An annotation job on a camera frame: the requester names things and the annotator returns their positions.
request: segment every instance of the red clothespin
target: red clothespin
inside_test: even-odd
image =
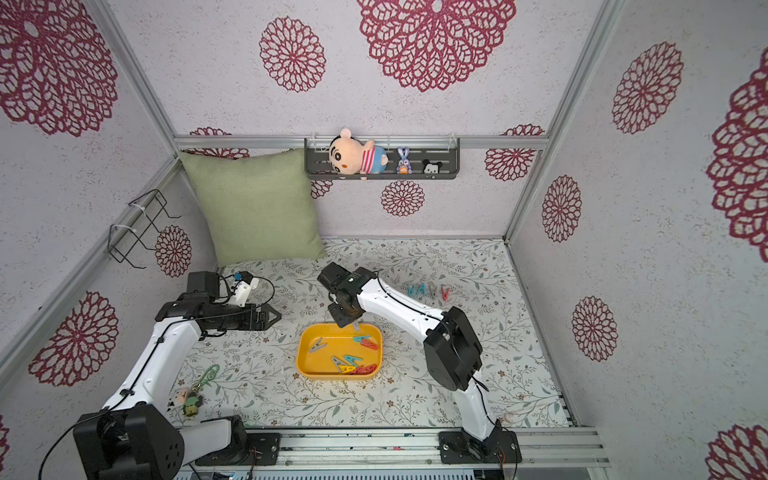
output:
[[[368,340],[368,339],[362,339],[362,341],[360,342],[360,344],[362,344],[362,346],[365,346],[365,347],[367,347],[367,348],[370,348],[371,350],[378,350],[378,349],[379,349],[379,346],[378,346],[378,345],[376,345],[374,342],[371,342],[371,341],[370,341],[370,340]]]
[[[376,371],[376,364],[368,365],[368,366],[359,366],[357,367],[357,370],[352,372],[353,375],[368,375],[369,373],[374,373]]]

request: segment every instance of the bunny figurine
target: bunny figurine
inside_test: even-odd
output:
[[[397,173],[399,174],[412,173],[411,161],[408,160],[408,154],[411,153],[411,149],[407,147],[400,147],[397,149],[397,153],[400,154],[400,161],[397,162]]]

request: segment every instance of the blue clothespin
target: blue clothespin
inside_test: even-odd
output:
[[[357,366],[355,362],[362,362],[362,359],[357,356],[345,355],[344,361],[346,361],[350,365]]]

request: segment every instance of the black mounting plate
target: black mounting plate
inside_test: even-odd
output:
[[[523,457],[520,454],[520,444],[518,437],[513,432],[496,427],[491,435],[482,443],[483,449],[488,452],[482,455],[482,458],[474,457],[467,446],[467,434],[464,432],[440,432],[438,434],[440,441],[440,460],[446,465],[458,463],[500,463],[503,459],[505,464],[520,463]]]
[[[249,433],[247,451],[245,458],[240,458],[236,462],[228,462],[211,455],[205,455],[195,460],[195,464],[201,467],[218,467],[228,465],[251,465],[253,463],[253,453],[256,449],[261,452],[256,457],[257,466],[270,466],[277,464],[277,454],[280,453],[280,433]]]

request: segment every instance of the plush toy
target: plush toy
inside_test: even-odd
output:
[[[331,142],[328,159],[333,170],[342,175],[380,174],[389,162],[383,148],[375,146],[373,140],[361,145],[348,128]]]
[[[400,154],[400,161],[397,162],[397,173],[410,174],[413,172],[411,168],[411,161],[408,159],[408,154],[411,153],[411,149],[407,147],[400,147],[397,149],[397,153]]]
[[[422,163],[424,164],[424,173],[425,174],[439,174],[440,173],[440,167],[442,167],[442,162],[432,163],[429,160],[424,160]]]

